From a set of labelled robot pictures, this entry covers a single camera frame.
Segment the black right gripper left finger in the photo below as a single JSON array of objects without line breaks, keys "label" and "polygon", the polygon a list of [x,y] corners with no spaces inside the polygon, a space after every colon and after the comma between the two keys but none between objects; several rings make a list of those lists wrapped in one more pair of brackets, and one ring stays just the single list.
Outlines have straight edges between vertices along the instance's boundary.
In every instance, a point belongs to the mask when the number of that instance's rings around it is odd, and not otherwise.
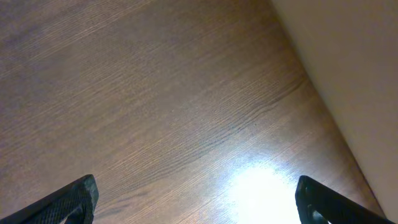
[{"label": "black right gripper left finger", "polygon": [[1,219],[8,224],[92,224],[99,192],[92,174],[71,182],[50,195]]}]

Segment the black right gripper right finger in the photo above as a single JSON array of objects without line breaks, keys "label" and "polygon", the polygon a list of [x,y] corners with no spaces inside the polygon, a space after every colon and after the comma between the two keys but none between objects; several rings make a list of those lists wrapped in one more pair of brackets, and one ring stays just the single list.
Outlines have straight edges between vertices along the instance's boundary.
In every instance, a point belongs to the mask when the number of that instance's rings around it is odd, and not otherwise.
[{"label": "black right gripper right finger", "polygon": [[309,176],[300,176],[295,201],[302,224],[394,224]]}]

